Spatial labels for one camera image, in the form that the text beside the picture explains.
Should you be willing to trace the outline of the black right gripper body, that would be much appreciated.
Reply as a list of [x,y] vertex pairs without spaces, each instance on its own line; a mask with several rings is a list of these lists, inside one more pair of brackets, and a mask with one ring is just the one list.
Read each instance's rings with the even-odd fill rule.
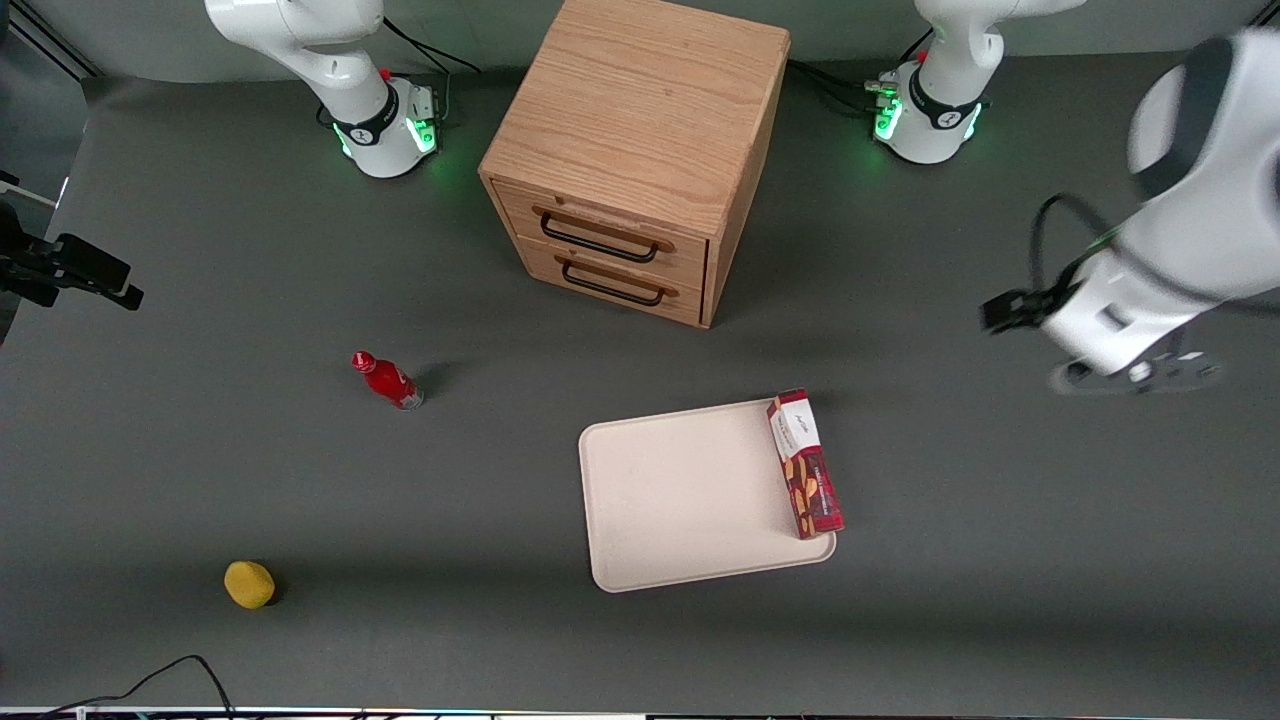
[[54,258],[63,242],[27,233],[14,209],[1,201],[1,286],[3,291],[42,307],[52,307],[60,293],[54,277]]

